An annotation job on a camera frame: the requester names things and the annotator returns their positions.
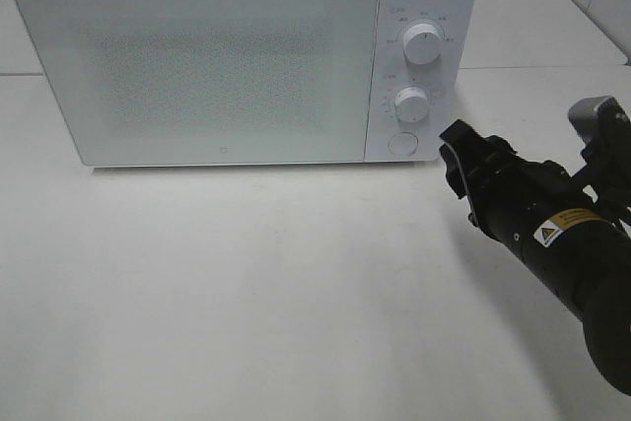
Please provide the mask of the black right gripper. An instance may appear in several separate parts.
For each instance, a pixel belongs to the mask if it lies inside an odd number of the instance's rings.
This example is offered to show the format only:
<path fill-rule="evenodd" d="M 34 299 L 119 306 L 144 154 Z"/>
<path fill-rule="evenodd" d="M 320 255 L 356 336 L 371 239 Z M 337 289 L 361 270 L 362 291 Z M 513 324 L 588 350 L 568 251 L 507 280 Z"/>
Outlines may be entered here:
<path fill-rule="evenodd" d="M 527 161 L 461 119 L 439 137 L 447 183 L 458 199 L 467 195 L 473 223 L 551 292 L 590 293 L 629 278 L 629 237 L 563 167 Z"/>

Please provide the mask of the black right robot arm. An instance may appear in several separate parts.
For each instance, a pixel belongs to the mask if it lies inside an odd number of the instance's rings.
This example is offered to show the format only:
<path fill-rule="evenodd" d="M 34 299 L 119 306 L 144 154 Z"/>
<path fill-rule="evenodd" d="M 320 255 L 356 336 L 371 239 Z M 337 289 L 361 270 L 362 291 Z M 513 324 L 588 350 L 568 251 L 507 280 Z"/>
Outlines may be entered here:
<path fill-rule="evenodd" d="M 577 176 L 521 158 L 456 120 L 440 135 L 446 179 L 469 222 L 506 247 L 581 322 L 597 370 L 630 392 L 630 238 Z"/>

